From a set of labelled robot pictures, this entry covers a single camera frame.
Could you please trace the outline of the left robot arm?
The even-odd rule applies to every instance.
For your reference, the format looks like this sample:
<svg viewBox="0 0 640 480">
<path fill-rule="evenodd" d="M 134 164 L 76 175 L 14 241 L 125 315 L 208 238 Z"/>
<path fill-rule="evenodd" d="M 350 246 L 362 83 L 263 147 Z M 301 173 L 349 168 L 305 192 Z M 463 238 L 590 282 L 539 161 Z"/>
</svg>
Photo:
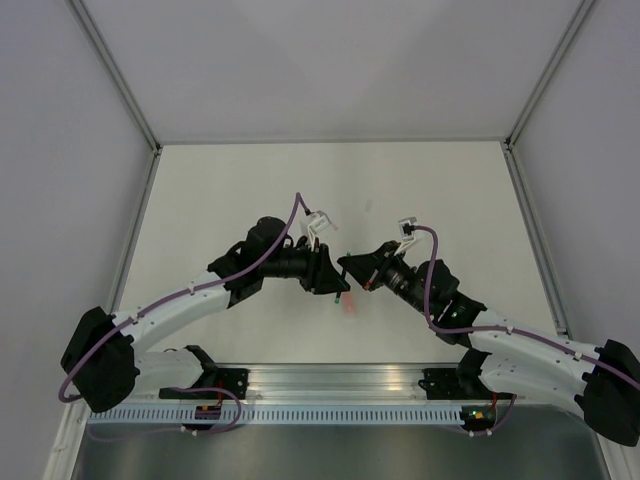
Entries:
<svg viewBox="0 0 640 480">
<path fill-rule="evenodd" d="M 263 217 L 224 255 L 186 287 L 131 311 L 85 312 L 67 345 L 61 367 L 65 403 L 84 401 L 94 413 L 107 412 L 132 396 L 214 397 L 222 388 L 215 362 L 197 345 L 159 352 L 165 338 L 206 316 L 225 312 L 258 294 L 267 279 L 293 279 L 313 295 L 334 295 L 350 286 L 335 269 L 319 234 L 331 226 L 322 212 L 303 221 L 298 240 L 286 223 Z"/>
</svg>

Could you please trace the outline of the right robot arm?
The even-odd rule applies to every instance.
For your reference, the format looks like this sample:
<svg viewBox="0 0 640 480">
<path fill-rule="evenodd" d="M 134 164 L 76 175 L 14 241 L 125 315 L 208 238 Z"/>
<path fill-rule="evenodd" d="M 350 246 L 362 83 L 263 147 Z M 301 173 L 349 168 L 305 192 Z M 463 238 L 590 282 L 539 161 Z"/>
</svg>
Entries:
<svg viewBox="0 0 640 480">
<path fill-rule="evenodd" d="M 582 343 L 519 325 L 459 290 L 440 259 L 411 266 L 389 241 L 339 265 L 365 290 L 386 287 L 420 314 L 436 336 L 467 352 L 455 373 L 464 395 L 515 396 L 576 415 L 619 445 L 639 443 L 639 360 L 625 344 Z"/>
</svg>

